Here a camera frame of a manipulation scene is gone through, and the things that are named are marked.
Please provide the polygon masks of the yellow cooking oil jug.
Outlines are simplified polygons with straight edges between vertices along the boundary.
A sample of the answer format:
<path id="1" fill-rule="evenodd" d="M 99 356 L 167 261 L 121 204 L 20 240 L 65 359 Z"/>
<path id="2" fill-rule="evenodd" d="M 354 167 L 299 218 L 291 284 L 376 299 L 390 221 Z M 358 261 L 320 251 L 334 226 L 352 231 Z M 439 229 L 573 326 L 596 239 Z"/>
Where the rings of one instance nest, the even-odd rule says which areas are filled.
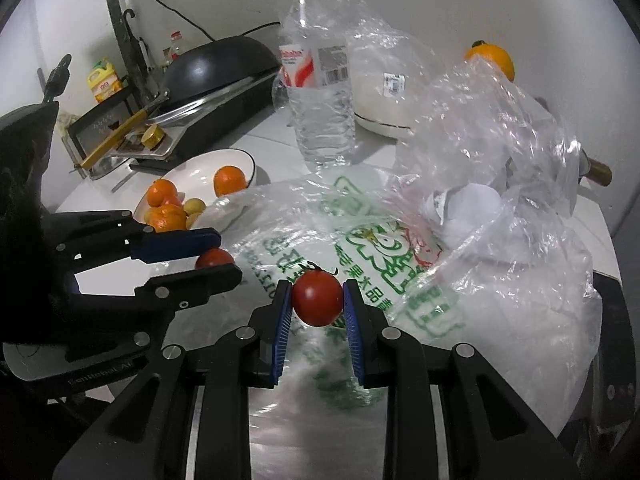
<path id="1" fill-rule="evenodd" d="M 88 75 L 87 86 L 96 102 L 102 103 L 122 90 L 122 81 L 108 58 L 102 58 Z"/>

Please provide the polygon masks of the brown longan three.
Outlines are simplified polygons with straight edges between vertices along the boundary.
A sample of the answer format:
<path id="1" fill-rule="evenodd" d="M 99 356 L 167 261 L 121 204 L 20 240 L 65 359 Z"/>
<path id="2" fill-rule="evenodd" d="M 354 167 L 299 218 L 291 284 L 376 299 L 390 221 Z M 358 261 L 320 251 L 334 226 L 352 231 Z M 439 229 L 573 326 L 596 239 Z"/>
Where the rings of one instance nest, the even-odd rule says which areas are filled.
<path id="1" fill-rule="evenodd" d="M 149 222 L 150 222 L 150 220 L 151 220 L 151 217 L 152 217 L 153 212 L 154 212 L 154 208 L 151 208 L 151 207 L 150 207 L 150 208 L 148 208 L 148 209 L 145 211 L 145 213 L 144 213 L 144 215 L 143 215 L 143 222 L 144 222 L 145 224 L 149 224 Z"/>

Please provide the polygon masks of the mandarin orange two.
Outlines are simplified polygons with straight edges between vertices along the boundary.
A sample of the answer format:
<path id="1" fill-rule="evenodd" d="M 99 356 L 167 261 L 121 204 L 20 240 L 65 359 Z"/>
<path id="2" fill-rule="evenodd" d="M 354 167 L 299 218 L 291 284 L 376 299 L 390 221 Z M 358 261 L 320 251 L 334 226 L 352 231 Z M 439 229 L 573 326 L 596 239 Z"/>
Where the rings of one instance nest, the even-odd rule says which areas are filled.
<path id="1" fill-rule="evenodd" d="M 152 208 L 162 206 L 166 196 L 177 195 L 178 190 L 175 185 L 166 179 L 155 180 L 146 191 L 146 202 Z"/>

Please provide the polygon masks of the crumpled clear plastic bag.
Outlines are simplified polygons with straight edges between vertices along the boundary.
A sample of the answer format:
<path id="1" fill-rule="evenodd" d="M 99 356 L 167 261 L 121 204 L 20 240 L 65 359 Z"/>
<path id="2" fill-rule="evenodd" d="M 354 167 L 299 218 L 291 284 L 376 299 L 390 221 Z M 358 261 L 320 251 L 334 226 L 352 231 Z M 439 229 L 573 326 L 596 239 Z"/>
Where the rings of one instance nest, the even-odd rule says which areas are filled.
<path id="1" fill-rule="evenodd" d="M 474 55 L 420 89 L 398 143 L 416 209 L 448 249 L 478 240 L 501 261 L 529 258 L 540 234 L 575 209 L 580 145 L 536 99 Z"/>

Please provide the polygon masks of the black wok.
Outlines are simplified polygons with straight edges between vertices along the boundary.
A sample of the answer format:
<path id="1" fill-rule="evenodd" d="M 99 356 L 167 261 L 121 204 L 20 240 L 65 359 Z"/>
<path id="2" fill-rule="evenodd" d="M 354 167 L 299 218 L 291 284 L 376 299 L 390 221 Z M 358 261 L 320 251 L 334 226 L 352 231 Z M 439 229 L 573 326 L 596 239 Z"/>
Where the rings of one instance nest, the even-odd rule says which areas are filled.
<path id="1" fill-rule="evenodd" d="M 247 77 L 272 73 L 278 67 L 278 60 L 271 50 L 247 36 L 228 37 L 189 50 L 168 66 L 158 96 L 126 119 L 74 168 L 92 168 L 158 108 L 168 106 L 172 112 Z"/>

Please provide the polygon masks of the brown longan one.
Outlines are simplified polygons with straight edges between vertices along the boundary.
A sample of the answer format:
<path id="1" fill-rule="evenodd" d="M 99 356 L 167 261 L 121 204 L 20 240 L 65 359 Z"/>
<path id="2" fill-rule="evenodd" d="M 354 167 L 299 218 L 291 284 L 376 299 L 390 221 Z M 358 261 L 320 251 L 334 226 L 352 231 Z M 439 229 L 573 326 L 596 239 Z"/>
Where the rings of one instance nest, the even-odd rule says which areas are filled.
<path id="1" fill-rule="evenodd" d="M 203 212 L 206 209 L 206 203 L 199 198 L 190 198 L 190 200 L 186 200 L 182 204 L 182 209 L 187 216 L 192 216 L 192 214 L 200 214 Z"/>

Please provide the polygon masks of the black dish rack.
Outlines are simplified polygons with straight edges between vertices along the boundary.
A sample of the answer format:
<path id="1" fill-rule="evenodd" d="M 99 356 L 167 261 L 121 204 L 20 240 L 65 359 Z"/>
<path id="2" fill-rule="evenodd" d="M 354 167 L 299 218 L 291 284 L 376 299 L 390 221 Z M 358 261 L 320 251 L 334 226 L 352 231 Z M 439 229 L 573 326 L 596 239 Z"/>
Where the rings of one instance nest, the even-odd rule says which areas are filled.
<path id="1" fill-rule="evenodd" d="M 66 128 L 63 143 L 75 165 L 89 155 L 115 129 L 138 109 L 139 103 L 133 84 L 96 104 L 85 115 L 72 119 Z"/>

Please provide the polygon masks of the white round plate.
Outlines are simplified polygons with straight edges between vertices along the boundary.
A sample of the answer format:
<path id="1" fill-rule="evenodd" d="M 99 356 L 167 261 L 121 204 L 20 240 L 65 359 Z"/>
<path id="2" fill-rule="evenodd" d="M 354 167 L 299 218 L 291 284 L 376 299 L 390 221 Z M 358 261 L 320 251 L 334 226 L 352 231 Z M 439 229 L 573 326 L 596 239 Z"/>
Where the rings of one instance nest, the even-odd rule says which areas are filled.
<path id="1" fill-rule="evenodd" d="M 237 148 L 216 150 L 192 157 L 159 179 L 169 180 L 175 185 L 182 203 L 190 198 L 199 198 L 207 207 L 219 198 L 213 188 L 214 174 L 227 165 L 238 167 L 244 172 L 247 187 L 255 182 L 256 165 L 253 156 Z M 146 191 L 134 211 L 134 218 L 143 224 L 143 215 L 150 208 L 146 202 Z"/>

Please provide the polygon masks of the clear plastic water bottle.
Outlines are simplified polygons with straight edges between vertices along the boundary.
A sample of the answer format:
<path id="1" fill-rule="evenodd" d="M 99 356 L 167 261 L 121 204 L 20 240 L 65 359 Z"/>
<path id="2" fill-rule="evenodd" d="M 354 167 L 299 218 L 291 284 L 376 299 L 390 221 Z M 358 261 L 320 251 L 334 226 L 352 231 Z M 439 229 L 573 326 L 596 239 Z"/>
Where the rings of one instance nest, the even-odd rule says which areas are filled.
<path id="1" fill-rule="evenodd" d="M 286 0 L 282 78 L 299 151 L 311 171 L 348 166 L 356 148 L 344 26 L 330 0 Z"/>

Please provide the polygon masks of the glass pot lid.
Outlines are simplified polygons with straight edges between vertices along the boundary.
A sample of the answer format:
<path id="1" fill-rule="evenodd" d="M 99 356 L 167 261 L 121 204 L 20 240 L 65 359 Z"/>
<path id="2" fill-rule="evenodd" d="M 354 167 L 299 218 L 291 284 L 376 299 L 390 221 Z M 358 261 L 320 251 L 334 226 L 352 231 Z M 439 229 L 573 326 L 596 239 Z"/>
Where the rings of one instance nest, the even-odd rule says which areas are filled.
<path id="1" fill-rule="evenodd" d="M 101 142 L 111 133 L 109 128 L 103 130 L 82 130 L 81 133 L 72 136 L 72 140 L 78 149 L 79 159 L 84 160 Z M 108 153 L 101 157 L 91 168 L 82 169 L 79 162 L 75 164 L 75 170 L 81 177 L 88 177 L 90 180 L 99 180 L 127 161 L 126 157 Z"/>

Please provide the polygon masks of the printed clear plastic bag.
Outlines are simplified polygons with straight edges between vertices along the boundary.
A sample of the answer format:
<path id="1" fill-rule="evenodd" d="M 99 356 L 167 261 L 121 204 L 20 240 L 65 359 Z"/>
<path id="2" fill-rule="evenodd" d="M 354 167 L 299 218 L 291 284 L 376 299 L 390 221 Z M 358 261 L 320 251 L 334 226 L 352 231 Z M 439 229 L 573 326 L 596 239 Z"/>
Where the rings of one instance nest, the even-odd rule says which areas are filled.
<path id="1" fill-rule="evenodd" d="M 602 302 L 576 233 L 518 193 L 446 245 L 408 200 L 410 182 L 367 166 L 271 183 L 209 205 L 241 284 L 179 312 L 166 339 L 208 346 L 315 264 L 354 281 L 393 326 L 437 348 L 472 344 L 553 432 L 597 353 Z"/>

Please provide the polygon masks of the red cherry tomato three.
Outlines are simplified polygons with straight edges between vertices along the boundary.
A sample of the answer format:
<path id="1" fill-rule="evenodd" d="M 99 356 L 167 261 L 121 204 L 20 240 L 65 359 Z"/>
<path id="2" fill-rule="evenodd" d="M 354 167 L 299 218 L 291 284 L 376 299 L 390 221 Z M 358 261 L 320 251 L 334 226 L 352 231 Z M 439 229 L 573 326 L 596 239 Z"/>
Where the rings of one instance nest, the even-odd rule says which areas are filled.
<path id="1" fill-rule="evenodd" d="M 225 264 L 235 264 L 235 261 L 232 255 L 219 247 L 209 249 L 195 261 L 195 267 L 197 269 L 205 269 L 210 266 L 224 266 Z"/>

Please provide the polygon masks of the red label sauce bottle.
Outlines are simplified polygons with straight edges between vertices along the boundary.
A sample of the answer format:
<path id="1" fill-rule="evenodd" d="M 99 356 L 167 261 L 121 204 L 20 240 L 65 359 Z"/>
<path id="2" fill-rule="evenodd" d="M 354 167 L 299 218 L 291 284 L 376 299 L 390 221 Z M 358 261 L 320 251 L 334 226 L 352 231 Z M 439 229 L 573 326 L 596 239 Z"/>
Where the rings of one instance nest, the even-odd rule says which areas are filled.
<path id="1" fill-rule="evenodd" d="M 170 39 L 169 58 L 173 61 L 186 52 L 186 43 L 184 42 L 182 33 L 178 30 L 171 34 Z"/>

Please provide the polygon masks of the mandarin orange one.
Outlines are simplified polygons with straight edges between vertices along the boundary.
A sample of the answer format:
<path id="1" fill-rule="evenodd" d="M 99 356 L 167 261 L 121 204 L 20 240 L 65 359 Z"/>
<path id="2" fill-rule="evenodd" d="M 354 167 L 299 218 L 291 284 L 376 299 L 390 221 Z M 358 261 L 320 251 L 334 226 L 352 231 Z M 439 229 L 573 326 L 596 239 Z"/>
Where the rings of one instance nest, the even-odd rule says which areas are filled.
<path id="1" fill-rule="evenodd" d="M 235 166 L 222 166 L 213 177 L 214 192 L 218 197 L 226 196 L 247 188 L 244 172 Z"/>

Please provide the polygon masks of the brown longan two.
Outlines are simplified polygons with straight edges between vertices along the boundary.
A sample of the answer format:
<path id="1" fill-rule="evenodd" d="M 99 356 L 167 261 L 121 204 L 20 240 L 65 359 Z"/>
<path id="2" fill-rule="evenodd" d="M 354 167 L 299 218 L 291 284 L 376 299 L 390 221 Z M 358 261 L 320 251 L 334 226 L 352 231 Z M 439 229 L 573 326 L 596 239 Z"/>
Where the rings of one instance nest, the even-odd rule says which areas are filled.
<path id="1" fill-rule="evenodd" d="M 196 220 L 198 220 L 198 218 L 200 218 L 201 215 L 201 211 L 199 212 L 194 212 L 193 214 L 189 214 L 186 217 L 186 229 L 190 230 L 192 229 L 192 226 L 194 226 L 194 223 L 196 222 Z"/>

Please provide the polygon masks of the large orange by wall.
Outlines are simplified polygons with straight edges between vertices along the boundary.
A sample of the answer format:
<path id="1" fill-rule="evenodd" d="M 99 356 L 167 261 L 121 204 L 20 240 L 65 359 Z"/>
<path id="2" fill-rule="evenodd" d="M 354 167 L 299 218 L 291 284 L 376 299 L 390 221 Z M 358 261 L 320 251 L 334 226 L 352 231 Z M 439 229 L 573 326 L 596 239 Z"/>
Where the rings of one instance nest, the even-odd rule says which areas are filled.
<path id="1" fill-rule="evenodd" d="M 496 44 L 488 44 L 484 40 L 477 40 L 472 43 L 469 50 L 466 51 L 464 58 L 470 60 L 474 55 L 479 55 L 489 62 L 493 62 L 506 76 L 506 79 L 513 82 L 515 79 L 515 66 L 510 57 L 502 47 Z"/>

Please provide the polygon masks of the mandarin orange three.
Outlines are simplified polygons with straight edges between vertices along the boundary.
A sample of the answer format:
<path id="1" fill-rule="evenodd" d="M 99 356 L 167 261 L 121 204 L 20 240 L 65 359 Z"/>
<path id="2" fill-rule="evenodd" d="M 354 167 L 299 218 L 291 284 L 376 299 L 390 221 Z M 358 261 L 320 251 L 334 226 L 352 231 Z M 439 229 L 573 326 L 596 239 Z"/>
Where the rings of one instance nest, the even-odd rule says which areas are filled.
<path id="1" fill-rule="evenodd" d="M 186 230 L 186 213 L 182 207 L 159 206 L 154 208 L 148 226 L 152 226 L 155 232 L 172 232 Z"/>

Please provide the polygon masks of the bagged white bowl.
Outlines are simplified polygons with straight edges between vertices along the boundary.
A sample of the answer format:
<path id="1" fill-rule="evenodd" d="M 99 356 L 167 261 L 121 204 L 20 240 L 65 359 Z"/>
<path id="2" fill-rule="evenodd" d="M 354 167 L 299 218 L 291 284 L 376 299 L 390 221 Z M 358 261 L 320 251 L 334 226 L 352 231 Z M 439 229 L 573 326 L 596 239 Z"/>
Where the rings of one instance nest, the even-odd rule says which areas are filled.
<path id="1" fill-rule="evenodd" d="M 420 40 L 388 24 L 366 0 L 330 0 L 344 26 L 355 127 L 398 138 L 411 128 L 418 94 L 444 68 Z M 277 89 L 288 94 L 282 78 Z"/>

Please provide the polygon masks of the red cherry tomato one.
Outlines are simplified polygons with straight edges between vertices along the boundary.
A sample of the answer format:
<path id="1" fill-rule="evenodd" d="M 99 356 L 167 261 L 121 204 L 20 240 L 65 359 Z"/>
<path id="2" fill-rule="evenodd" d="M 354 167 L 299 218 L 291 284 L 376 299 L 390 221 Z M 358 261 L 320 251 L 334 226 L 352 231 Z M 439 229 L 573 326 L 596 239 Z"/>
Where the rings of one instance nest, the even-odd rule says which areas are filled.
<path id="1" fill-rule="evenodd" d="M 291 292 L 297 316 L 314 327 L 331 325 L 342 313 L 343 287 L 325 270 L 308 269 L 295 281 Z"/>

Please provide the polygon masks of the red cherry tomato two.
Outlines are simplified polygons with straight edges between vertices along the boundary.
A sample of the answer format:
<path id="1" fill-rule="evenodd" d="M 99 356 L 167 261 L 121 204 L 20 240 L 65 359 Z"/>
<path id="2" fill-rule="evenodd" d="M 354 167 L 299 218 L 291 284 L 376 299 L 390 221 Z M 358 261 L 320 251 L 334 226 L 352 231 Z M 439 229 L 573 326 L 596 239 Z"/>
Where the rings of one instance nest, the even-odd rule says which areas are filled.
<path id="1" fill-rule="evenodd" d="M 163 200 L 162 203 L 163 206 L 176 206 L 181 208 L 182 207 L 182 201 L 179 200 L 179 197 L 177 195 L 171 195 L 171 196 L 166 196 L 165 199 Z"/>

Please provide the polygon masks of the steel induction cooker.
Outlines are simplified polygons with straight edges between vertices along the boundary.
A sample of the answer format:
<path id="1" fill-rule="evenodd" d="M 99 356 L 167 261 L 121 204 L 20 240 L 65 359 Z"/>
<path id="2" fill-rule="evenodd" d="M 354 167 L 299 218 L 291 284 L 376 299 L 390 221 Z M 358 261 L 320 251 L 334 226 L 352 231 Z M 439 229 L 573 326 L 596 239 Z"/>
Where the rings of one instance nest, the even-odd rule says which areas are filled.
<path id="1" fill-rule="evenodd" d="M 134 162 L 134 169 L 163 174 L 209 151 L 231 131 L 271 103 L 278 70 L 247 77 L 167 113 L 156 112 L 127 133 L 108 157 Z"/>

